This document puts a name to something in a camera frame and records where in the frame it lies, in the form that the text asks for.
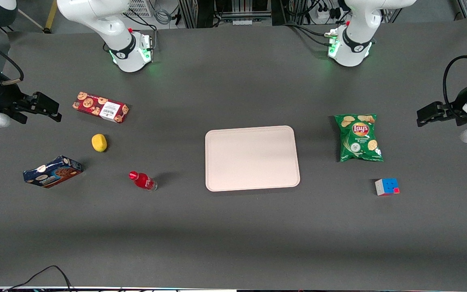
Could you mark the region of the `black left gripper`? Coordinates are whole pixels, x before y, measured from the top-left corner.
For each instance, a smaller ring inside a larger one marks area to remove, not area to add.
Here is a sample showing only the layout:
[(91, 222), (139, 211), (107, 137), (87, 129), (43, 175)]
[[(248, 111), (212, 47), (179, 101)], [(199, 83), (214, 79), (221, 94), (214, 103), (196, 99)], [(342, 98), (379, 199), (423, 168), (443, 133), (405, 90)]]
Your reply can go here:
[(449, 102), (447, 85), (443, 83), (443, 100), (434, 101), (418, 110), (417, 126), (423, 127), (426, 124), (438, 121), (455, 120), (456, 124), (467, 124), (467, 113), (463, 106), (467, 103), (467, 87), (462, 89), (453, 102)]

